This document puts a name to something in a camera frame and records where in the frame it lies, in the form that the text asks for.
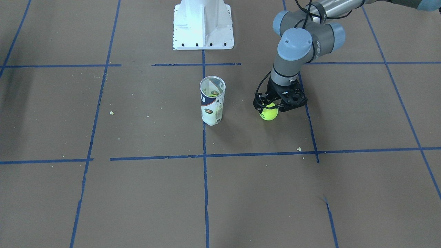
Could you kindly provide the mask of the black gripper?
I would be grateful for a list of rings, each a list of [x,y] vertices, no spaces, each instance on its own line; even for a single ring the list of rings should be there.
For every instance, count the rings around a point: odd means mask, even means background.
[[[269,106],[276,100],[281,100],[278,108],[280,112],[300,108],[308,102],[298,79],[289,80],[288,86],[281,86],[270,78],[266,94],[255,93],[253,106],[258,111],[276,109],[276,105]]]

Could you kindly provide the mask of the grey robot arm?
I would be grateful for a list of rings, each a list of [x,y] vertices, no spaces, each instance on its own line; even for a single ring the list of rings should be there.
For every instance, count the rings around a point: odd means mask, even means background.
[[[274,32],[281,40],[277,46],[265,93],[255,92],[253,106],[260,114],[265,110],[286,112],[307,104],[298,76],[304,64],[329,54],[345,43],[346,32],[336,19],[372,0],[317,0],[298,11],[281,11],[274,18]]]

